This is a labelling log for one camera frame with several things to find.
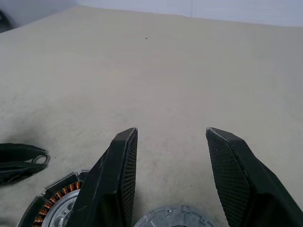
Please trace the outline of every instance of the floor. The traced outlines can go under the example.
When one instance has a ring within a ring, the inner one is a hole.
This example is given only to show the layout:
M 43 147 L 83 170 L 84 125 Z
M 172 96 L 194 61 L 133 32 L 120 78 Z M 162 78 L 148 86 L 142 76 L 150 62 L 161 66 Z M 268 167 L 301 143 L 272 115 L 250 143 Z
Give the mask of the floor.
M 57 179 L 139 129 L 134 222 L 188 204 L 227 227 L 207 127 L 246 140 L 303 208 L 303 29 L 76 7 L 0 34 L 0 143 L 48 167 L 0 187 L 16 224 Z

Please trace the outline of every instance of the copper coil winding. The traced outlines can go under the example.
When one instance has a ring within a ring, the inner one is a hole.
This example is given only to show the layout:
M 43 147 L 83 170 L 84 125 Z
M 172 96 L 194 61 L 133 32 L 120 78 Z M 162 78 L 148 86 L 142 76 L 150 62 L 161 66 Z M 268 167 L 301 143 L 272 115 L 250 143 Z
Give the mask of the copper coil winding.
M 62 195 L 61 192 L 57 192 L 57 193 L 56 193 L 56 196 L 57 196 L 58 199 L 61 199 L 61 198 L 63 197 L 63 195 Z
M 81 182 L 76 182 L 76 189 L 80 189 L 81 188 L 82 183 Z
M 39 215 L 42 216 L 42 217 L 44 217 L 44 216 L 47 215 L 47 213 L 48 213 L 47 210 L 40 210 Z
M 69 189 L 68 189 L 68 187 L 65 187 L 65 188 L 63 188 L 63 193 L 66 195 L 66 194 L 68 194 L 70 191 L 69 191 Z
M 71 183 L 68 187 L 69 187 L 69 189 L 70 189 L 71 192 L 76 189 L 76 186 L 75 186 L 74 183 Z
M 37 218 L 35 219 L 34 223 L 35 223 L 35 224 L 42 224 L 43 220 L 44 220 L 44 218 L 42 218 L 42 217 L 37 217 Z
M 44 207 L 47 209 L 47 210 L 50 210 L 52 208 L 52 204 L 50 204 L 49 202 L 47 204 L 44 205 Z
M 58 200 L 53 196 L 49 199 L 49 201 L 54 205 Z

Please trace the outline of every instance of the metal motor part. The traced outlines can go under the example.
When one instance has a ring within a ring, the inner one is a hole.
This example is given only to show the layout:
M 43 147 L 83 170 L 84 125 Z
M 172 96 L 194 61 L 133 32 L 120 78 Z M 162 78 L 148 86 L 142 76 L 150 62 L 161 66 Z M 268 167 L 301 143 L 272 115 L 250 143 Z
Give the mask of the metal motor part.
M 216 227 L 190 206 L 163 206 L 145 214 L 134 227 Z
M 18 227 L 65 227 L 88 172 L 71 173 L 48 186 L 32 201 Z

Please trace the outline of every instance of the white wall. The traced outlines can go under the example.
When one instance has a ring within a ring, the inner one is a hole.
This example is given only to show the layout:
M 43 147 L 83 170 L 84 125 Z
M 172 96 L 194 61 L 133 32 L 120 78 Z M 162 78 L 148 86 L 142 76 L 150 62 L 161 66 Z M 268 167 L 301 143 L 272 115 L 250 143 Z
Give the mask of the white wall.
M 75 5 L 303 26 L 301 0 L 0 0 L 0 9 L 14 26 L 28 24 Z

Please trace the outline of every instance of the gray metal disc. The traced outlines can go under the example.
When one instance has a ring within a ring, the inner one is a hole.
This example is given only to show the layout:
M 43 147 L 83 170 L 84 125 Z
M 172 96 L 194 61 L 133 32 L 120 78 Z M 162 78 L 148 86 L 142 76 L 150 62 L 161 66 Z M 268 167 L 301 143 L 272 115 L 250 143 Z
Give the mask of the gray metal disc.
M 216 227 L 199 211 L 187 206 L 163 206 L 145 214 L 134 227 Z

